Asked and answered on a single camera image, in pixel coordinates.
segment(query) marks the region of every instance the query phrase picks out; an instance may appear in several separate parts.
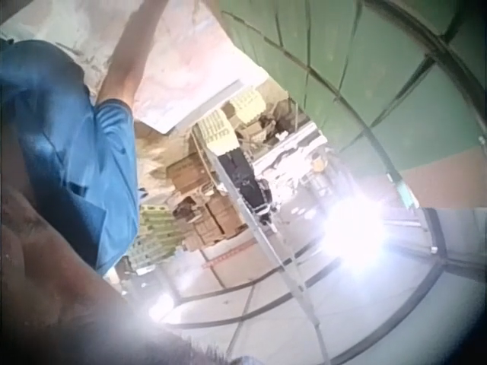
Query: person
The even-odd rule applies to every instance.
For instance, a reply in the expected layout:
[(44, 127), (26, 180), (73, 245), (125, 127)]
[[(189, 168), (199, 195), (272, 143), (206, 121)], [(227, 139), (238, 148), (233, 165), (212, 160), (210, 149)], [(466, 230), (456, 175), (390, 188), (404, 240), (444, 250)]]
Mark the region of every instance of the person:
[(94, 106), (62, 50), (0, 44), (2, 364), (231, 363), (141, 319), (102, 278), (138, 229), (131, 108), (167, 2), (131, 16)]

